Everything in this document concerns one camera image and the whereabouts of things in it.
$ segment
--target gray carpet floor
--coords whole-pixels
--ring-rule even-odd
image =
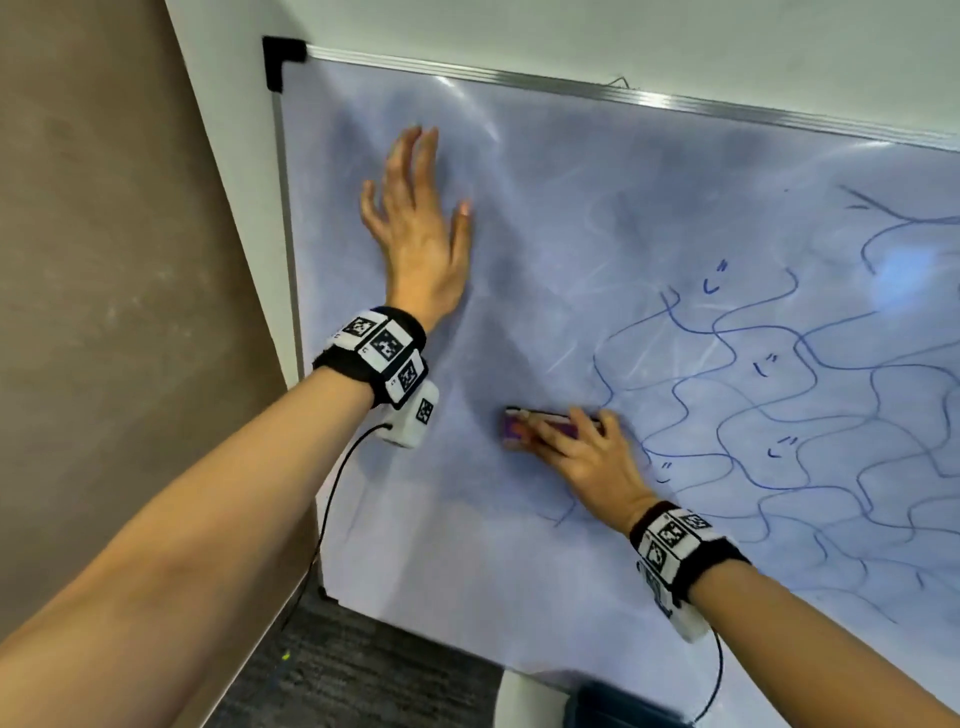
[[[284,616],[208,728],[492,725],[500,667],[320,598],[313,577],[280,632]]]

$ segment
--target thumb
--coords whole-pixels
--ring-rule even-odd
[[[454,268],[464,271],[470,266],[470,247],[473,244],[473,219],[470,203],[462,201],[453,212],[450,223],[450,261]]]

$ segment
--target white wall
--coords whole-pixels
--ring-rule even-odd
[[[960,133],[957,0],[167,0],[296,381],[259,36]]]

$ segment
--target eraser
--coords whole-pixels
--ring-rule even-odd
[[[567,437],[577,439],[577,425],[575,425],[566,415],[558,415],[555,412],[542,412],[536,409],[521,409],[520,407],[507,407],[503,410],[503,426],[501,427],[500,437],[503,447],[506,449],[523,449],[522,432],[524,423],[520,419],[521,413],[541,415],[550,425],[558,429]],[[603,425],[599,420],[592,420],[593,424],[603,434]]]

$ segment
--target beige wall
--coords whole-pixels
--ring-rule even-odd
[[[284,389],[162,2],[3,0],[0,638]],[[313,523],[207,700],[305,568]]]

